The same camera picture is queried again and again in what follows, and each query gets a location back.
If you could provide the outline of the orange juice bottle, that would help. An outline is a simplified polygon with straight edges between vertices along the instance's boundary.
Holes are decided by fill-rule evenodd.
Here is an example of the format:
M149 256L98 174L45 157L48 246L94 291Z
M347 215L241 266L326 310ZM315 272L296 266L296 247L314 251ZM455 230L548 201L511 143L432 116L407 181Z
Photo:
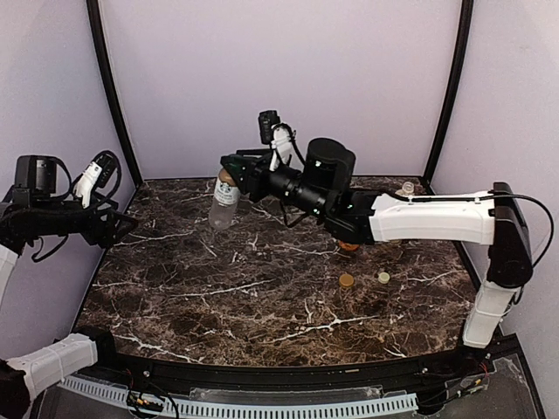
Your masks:
M355 252L360 248L359 244L349 244L349 243L343 242L342 240L338 241L338 245L343 251L346 251L346 252Z

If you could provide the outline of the green cap coffee bottle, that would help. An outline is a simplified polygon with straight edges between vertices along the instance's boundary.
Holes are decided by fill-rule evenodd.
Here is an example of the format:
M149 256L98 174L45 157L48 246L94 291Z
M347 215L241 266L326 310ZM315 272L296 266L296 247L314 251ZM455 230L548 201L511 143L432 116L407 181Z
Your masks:
M236 213L240 192L231 175L222 168L216 179L209 223L215 230L228 229Z

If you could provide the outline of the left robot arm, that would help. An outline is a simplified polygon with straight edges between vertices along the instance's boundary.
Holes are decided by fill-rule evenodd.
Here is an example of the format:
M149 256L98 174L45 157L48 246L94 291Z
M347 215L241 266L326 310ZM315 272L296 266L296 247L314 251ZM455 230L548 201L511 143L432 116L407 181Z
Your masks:
M57 173L66 165L55 156L23 155L15 180L1 202L1 286L7 286L27 246L59 237L50 251L38 250L39 263L80 235L92 246L109 249L138 225L119 212L113 196L121 185L121 164L110 150L99 152L82 174L68 179L57 192ZM1 416L22 418L46 389L85 367L116 361L114 336L95 326L83 326L31 354L1 362Z

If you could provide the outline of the yellow tea bottle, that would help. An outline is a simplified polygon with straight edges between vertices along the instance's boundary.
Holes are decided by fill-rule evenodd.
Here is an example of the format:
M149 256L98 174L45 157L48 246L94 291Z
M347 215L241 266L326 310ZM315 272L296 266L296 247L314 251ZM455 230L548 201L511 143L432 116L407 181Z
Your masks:
M413 182L404 182L400 189L396 191L398 196L414 196L415 195L415 184Z

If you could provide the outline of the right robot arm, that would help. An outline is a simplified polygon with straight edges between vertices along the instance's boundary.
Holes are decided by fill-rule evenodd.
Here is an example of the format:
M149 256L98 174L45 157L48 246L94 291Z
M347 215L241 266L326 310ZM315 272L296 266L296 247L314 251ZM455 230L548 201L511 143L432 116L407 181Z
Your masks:
M488 346L513 296L532 278L538 263L518 204L523 197L505 182L488 191L453 196L353 188L355 154L328 138L309 142L301 170L290 167L275 148L239 150L220 162L251 201L274 196L315 217L347 244L443 240L487 246L487 274L462 333L467 347Z

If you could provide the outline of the orange bottle cap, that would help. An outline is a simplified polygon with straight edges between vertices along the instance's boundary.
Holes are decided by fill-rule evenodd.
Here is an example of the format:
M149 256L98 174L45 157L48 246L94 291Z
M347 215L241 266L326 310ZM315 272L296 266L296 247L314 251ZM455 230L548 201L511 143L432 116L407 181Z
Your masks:
M355 285L355 278L348 273L344 273L339 277L339 285L341 288L351 288Z

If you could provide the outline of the cream bottle cap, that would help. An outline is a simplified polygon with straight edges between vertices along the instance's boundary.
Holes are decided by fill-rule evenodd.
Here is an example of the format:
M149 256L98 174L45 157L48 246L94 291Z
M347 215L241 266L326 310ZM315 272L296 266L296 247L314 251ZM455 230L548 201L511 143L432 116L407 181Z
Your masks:
M390 281L390 275L387 272L380 272L378 274L378 281L381 284L387 284Z

